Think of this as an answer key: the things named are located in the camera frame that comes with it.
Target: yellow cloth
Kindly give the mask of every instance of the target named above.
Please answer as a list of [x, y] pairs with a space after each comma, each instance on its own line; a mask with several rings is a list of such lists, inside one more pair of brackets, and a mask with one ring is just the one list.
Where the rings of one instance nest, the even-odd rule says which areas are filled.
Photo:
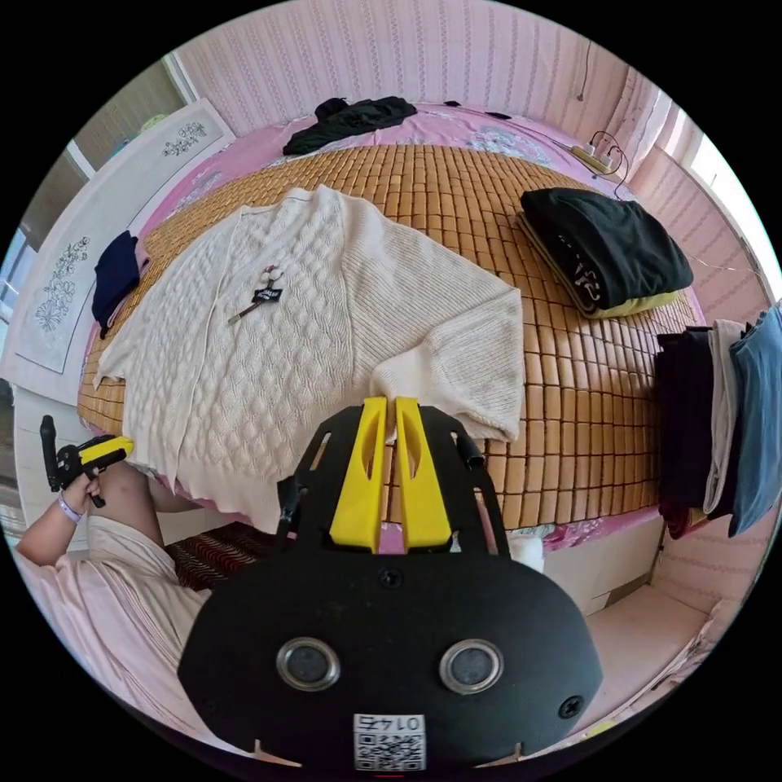
[[581, 314], [585, 318], [623, 318], [627, 315], [633, 315], [637, 312], [644, 312], [645, 310], [652, 310], [655, 307], [662, 307], [666, 304], [673, 304], [679, 298], [678, 292], [658, 293], [656, 296], [644, 296], [638, 299], [628, 299], [619, 306], [612, 307], [610, 310], [587, 311], [584, 309], [581, 299], [573, 290], [570, 281], [565, 275], [562, 274], [560, 267], [551, 258], [551, 255], [549, 254], [548, 250], [546, 250], [545, 245], [535, 233], [534, 228], [527, 222], [527, 218], [525, 217], [524, 213], [519, 212], [516, 215], [516, 220], [519, 224], [519, 227], [524, 231], [524, 234], [529, 240], [530, 245], [534, 249], [538, 250], [538, 252], [543, 256], [543, 260], [553, 269], [554, 274], [558, 280], [568, 289], [570, 297], [573, 299], [573, 303], [578, 307]]
[[694, 527], [696, 524], [700, 524], [707, 514], [702, 507], [691, 507], [688, 511], [687, 526]]

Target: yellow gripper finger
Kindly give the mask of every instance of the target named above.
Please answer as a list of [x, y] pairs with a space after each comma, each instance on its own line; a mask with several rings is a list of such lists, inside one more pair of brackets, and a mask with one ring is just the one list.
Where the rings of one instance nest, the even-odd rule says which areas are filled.
[[85, 448], [79, 455], [82, 464], [88, 464], [113, 454], [116, 450], [123, 450], [127, 458], [133, 453], [134, 442], [129, 437], [112, 437], [111, 440], [96, 443]]
[[451, 529], [429, 452], [418, 400], [397, 399], [397, 465], [402, 495], [405, 553], [444, 546]]
[[380, 545], [380, 502], [383, 497], [385, 397], [364, 400], [356, 441], [330, 535], [339, 546], [369, 549]]

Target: curtain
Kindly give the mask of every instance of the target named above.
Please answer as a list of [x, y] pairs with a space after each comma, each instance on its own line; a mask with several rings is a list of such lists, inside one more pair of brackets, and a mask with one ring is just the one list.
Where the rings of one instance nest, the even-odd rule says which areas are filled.
[[[666, 127], [673, 106], [670, 97], [656, 84], [634, 68], [628, 69], [622, 96], [606, 128], [627, 156], [628, 181]], [[603, 137], [597, 146], [600, 152], [606, 152], [611, 142]]]

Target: power strip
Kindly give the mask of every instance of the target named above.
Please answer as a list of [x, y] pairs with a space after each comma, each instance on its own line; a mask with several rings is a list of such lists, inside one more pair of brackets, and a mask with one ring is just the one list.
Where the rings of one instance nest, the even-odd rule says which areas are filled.
[[598, 160], [593, 155], [590, 155], [587, 150], [582, 149], [581, 147], [571, 147], [570, 152], [600, 174], [608, 174], [611, 171], [611, 169], [604, 162], [602, 162], [602, 160]]

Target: black label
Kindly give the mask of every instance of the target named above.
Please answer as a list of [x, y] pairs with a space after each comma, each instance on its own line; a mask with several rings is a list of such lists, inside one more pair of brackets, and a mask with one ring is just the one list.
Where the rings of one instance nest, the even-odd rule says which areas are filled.
[[259, 301], [279, 301], [279, 298], [283, 295], [282, 288], [261, 288], [255, 291], [253, 295], [253, 304], [257, 304]]

